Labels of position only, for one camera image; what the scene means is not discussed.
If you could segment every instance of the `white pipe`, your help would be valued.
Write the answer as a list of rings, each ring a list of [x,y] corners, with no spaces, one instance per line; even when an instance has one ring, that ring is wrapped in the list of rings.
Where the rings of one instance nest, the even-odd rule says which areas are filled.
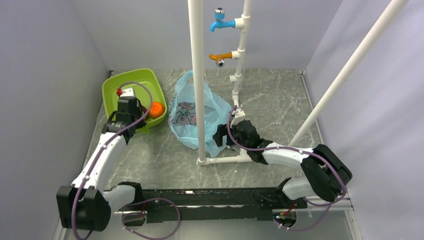
[[[225,163],[248,163],[252,162],[249,156],[226,156],[209,158],[209,164],[225,164]]]
[[[375,24],[363,38],[355,52],[346,62],[344,67],[338,73],[333,83],[330,85],[328,90],[324,93],[318,104],[312,110],[310,115],[307,117],[303,125],[297,131],[296,135],[288,144],[289,146],[295,147],[303,135],[308,131],[309,127],[315,122],[320,116],[321,112],[330,102],[332,97],[337,93],[343,83],[348,79],[351,73],[355,70],[361,60],[365,57],[371,47],[376,43],[379,37],[384,33],[390,23],[395,19],[396,15],[402,10],[408,0],[392,0],[386,9],[383,11],[381,16],[377,19]]]
[[[190,24],[191,61],[193,64],[194,101],[198,139],[198,159],[205,159],[205,93],[203,64],[203,0],[188,0],[188,20]]]
[[[242,67],[243,67],[243,62],[245,61],[246,37],[250,27],[250,22],[251,22],[250,21],[251,8],[252,8],[252,0],[244,0],[243,14],[241,15],[243,28],[240,31],[240,41],[238,42],[238,48],[237,48],[237,51],[240,57],[237,59],[235,74],[229,77],[230,81],[234,82],[234,87],[232,89],[232,99],[234,104],[236,102],[235,100],[236,97],[237,97],[237,103],[238,103],[240,83],[242,81]],[[240,23],[241,22],[240,18],[236,19],[236,22]]]
[[[226,156],[226,157],[207,157],[205,162],[201,165],[210,164],[225,164],[225,163],[248,163],[252,162],[248,152],[244,149],[240,149],[240,154],[237,156]]]

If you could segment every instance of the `water tap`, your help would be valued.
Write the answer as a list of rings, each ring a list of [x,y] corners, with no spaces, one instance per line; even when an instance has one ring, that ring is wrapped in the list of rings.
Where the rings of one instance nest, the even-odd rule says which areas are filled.
[[[210,25],[209,31],[215,32],[215,29],[223,29],[223,28],[235,28],[236,21],[233,19],[232,21],[224,21],[225,18],[225,10],[222,7],[218,7],[215,9],[215,22]]]
[[[222,67],[225,66],[225,60],[224,59],[232,59],[233,53],[229,52],[229,53],[218,54],[218,55],[213,55],[211,53],[211,54],[209,54],[209,58],[212,59],[212,60],[215,60],[215,64],[218,68],[222,68]]]

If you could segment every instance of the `red object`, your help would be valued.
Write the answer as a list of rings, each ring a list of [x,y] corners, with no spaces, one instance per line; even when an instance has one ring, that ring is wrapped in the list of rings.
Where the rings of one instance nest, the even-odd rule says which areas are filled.
[[[116,89],[116,95],[118,95],[118,97],[119,97],[119,96],[121,96],[121,94],[122,94],[122,89],[117,88]]]

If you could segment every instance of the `orange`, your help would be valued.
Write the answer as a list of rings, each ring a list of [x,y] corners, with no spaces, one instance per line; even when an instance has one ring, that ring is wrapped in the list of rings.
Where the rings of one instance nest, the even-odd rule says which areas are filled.
[[[154,101],[151,104],[151,109],[148,112],[148,115],[153,119],[157,119],[160,116],[162,116],[162,114],[164,114],[164,112],[165,112],[165,107],[162,105],[162,103],[160,103],[158,101]]]

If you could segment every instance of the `white wall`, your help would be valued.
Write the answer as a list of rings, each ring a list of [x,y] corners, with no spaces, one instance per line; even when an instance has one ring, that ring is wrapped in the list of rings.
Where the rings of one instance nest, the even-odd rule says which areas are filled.
[[[0,3],[0,239],[52,239],[108,71],[68,0]]]
[[[306,70],[316,104],[389,0],[344,0]],[[410,0],[318,119],[366,240],[422,239],[424,2]]]
[[[187,0],[70,0],[111,70],[191,68]],[[210,53],[236,50],[240,31],[209,32],[214,10],[239,18],[243,0],[204,0],[205,67]],[[306,69],[342,0],[253,0],[246,68]],[[234,68],[235,61],[226,61]]]

